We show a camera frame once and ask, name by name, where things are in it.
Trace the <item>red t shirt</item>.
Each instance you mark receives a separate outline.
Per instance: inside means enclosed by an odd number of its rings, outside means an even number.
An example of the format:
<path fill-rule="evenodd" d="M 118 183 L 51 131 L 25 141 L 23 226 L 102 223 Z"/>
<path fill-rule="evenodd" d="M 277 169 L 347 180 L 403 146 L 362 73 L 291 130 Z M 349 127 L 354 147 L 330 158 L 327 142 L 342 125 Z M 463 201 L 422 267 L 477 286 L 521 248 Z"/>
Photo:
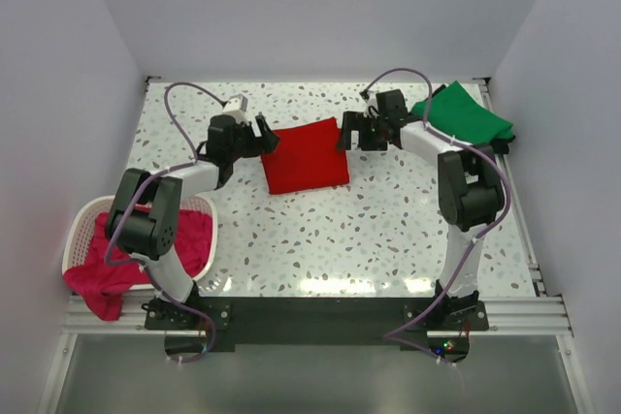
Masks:
<path fill-rule="evenodd" d="M 337 150 L 340 128 L 335 117 L 278 129 L 275 152 L 261 156 L 271 195 L 348 184 L 345 152 Z"/>

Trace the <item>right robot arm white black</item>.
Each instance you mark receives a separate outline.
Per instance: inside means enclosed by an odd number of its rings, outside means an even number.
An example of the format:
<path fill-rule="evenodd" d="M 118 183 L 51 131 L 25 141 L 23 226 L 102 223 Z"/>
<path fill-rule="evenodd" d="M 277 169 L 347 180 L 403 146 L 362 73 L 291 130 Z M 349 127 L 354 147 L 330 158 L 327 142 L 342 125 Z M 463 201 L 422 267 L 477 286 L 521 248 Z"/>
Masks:
<path fill-rule="evenodd" d="M 390 144 L 413 153 L 437 169 L 438 206 L 448 225 L 445 261 L 431 303 L 412 320 L 385 335 L 418 324 L 452 330 L 478 305 L 478 267 L 486 235 L 508 215 L 510 185 L 488 144 L 467 143 L 411 114 L 401 90 L 360 92 L 363 111 L 346 111 L 337 149 L 352 149 L 358 134 L 363 151 L 382 151 Z"/>

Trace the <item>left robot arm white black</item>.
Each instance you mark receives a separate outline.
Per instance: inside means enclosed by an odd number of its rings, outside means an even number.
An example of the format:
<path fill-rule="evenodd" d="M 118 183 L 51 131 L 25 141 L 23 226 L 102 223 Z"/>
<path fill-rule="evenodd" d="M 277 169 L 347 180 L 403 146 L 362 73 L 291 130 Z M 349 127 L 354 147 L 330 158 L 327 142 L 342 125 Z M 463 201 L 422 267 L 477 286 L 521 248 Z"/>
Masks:
<path fill-rule="evenodd" d="M 253 123 L 222 112 L 210 120 L 207 138 L 191 144 L 190 161 L 156 173 L 128 169 L 122 176 L 105 225 L 104 263 L 135 264 L 156 291 L 152 311 L 180 329 L 216 326 L 199 305 L 195 279 L 185 271 L 175 249 L 181 202 L 223 187 L 234 164 L 276 151 L 278 135 L 265 116 Z"/>

